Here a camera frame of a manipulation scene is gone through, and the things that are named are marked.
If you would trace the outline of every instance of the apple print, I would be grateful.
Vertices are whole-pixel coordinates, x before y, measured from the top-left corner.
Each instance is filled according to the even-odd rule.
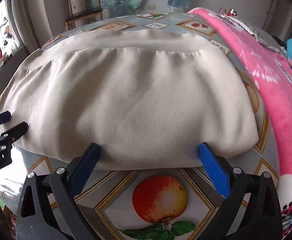
[[[256,113],[257,110],[259,109],[259,101],[258,101],[257,94],[256,94],[254,88],[250,84],[248,84],[246,82],[244,82],[244,84],[245,84],[250,102],[252,103],[253,111],[254,111],[254,113]]]
[[[118,229],[126,236],[140,240],[174,240],[196,228],[188,221],[169,223],[185,211],[188,203],[185,187],[174,177],[160,175],[144,180],[135,188],[132,202],[139,217],[152,225],[141,229]]]

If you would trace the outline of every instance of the pink blanket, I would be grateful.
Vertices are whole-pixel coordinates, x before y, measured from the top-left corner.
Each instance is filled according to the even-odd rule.
[[[278,197],[281,205],[285,205],[282,212],[289,215],[292,213],[292,71],[288,61],[280,54],[262,47],[228,17],[221,17],[204,8],[195,8],[189,13],[199,14],[228,43],[263,98],[278,147]],[[283,220],[283,236],[292,229],[289,224],[292,224],[292,217],[287,225]]]

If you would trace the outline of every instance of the white cloth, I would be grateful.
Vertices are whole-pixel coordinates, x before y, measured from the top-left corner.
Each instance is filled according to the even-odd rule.
[[[70,162],[91,142],[97,169],[200,166],[198,145],[226,158],[258,141],[243,82],[196,34],[97,30],[37,50],[0,96],[0,113],[26,121],[22,148]]]

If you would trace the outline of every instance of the green object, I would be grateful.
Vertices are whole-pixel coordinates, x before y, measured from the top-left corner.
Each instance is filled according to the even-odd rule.
[[[195,230],[196,225],[188,221],[177,221],[172,224],[171,230],[164,229],[160,223],[141,229],[120,230],[124,235],[138,240],[174,240],[176,236],[185,235]]]
[[[172,224],[172,232],[175,236],[182,236],[195,230],[195,228],[196,226],[194,223],[187,221],[177,221]]]
[[[149,227],[145,227],[141,229],[127,229],[127,230],[118,229],[118,230],[131,238],[139,239],[139,240],[147,240],[147,239],[152,239],[155,235],[161,232],[163,230],[163,227],[161,224],[157,223],[157,224],[153,224]]]
[[[3,200],[0,198],[0,207],[4,208],[5,207],[5,203],[3,202]]]
[[[169,230],[163,230],[158,233],[153,240],[174,240],[175,235]]]
[[[162,13],[158,13],[158,14],[154,14],[154,15],[149,15],[149,16],[147,16],[147,17],[150,17],[150,18],[157,18],[157,17],[160,17],[160,16],[163,16],[163,15],[165,15],[165,14],[162,14]]]

